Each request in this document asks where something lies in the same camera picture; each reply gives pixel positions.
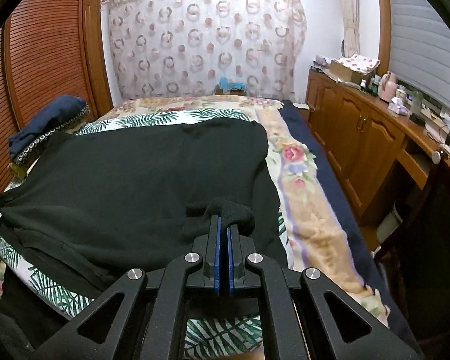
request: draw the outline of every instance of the circle pattern curtain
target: circle pattern curtain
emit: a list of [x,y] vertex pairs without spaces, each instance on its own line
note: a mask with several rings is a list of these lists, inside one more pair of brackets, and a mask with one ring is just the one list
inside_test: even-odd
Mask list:
[[291,99],[306,32],[300,0],[107,0],[124,100],[204,96],[221,77]]

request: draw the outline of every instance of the window blind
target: window blind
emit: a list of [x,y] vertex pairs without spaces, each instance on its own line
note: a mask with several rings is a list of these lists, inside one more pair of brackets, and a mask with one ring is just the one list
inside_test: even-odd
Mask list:
[[450,30],[427,0],[390,5],[390,71],[450,108]]

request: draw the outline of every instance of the black sweater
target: black sweater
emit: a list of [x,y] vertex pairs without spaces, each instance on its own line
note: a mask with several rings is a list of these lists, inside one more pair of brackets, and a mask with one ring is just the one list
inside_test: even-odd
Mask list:
[[287,266],[278,237],[279,198],[255,122],[57,132],[25,182],[1,195],[0,235],[57,283],[97,297],[128,269],[165,267],[223,209],[258,252]]

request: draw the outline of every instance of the bed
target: bed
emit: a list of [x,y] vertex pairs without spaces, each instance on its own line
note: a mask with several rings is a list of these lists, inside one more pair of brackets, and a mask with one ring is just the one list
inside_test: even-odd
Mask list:
[[[308,266],[318,267],[420,353],[405,318],[370,258],[322,148],[291,103],[231,95],[135,99],[124,102],[76,134],[193,124],[216,117],[255,120],[267,132],[267,166],[281,203],[277,231],[289,268],[302,271]],[[8,188],[19,184],[14,180]],[[6,269],[12,271],[10,277],[18,279],[13,284],[15,287],[25,285],[34,294],[32,298],[38,295],[44,301],[32,302],[33,313],[44,318],[46,314],[47,320],[54,320],[49,324],[52,325],[49,334],[93,300],[51,280],[0,237],[0,308],[13,309],[10,304],[19,301],[13,291],[1,291],[2,285],[7,287]],[[191,359],[216,358],[253,351],[261,342],[257,314],[240,316],[234,321],[190,319],[185,354]]]

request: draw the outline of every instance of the palm leaf pattern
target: palm leaf pattern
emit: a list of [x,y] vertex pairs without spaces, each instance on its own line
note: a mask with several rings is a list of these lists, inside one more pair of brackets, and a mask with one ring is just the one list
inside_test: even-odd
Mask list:
[[230,117],[232,119],[241,119],[250,121],[248,116],[238,109],[202,108],[202,109],[190,109],[187,110],[186,113],[190,116],[196,117],[200,122],[215,119],[217,117]]
[[185,338],[186,359],[214,359],[251,352],[262,343],[258,314],[235,318],[189,319]]
[[171,123],[178,118],[176,111],[156,112],[154,114],[142,114],[118,117],[115,123],[122,128],[144,127],[144,126],[160,126]]
[[19,261],[23,258],[6,240],[0,237],[0,258],[13,270],[17,269]]
[[22,185],[22,183],[25,180],[20,180],[19,178],[15,177],[5,188],[5,191],[12,190],[13,188],[17,188],[19,185]]
[[100,120],[98,122],[92,122],[83,126],[78,130],[75,135],[94,134],[106,130],[110,125],[110,120]]
[[29,270],[33,272],[29,279],[31,288],[41,298],[58,307],[71,318],[93,302],[93,299],[76,294],[75,292],[62,287],[40,272],[38,268],[32,266]]
[[287,246],[290,240],[288,239],[287,228],[285,227],[284,215],[282,214],[282,210],[280,209],[278,210],[278,236],[282,240],[282,243],[283,237],[286,237],[284,246]]

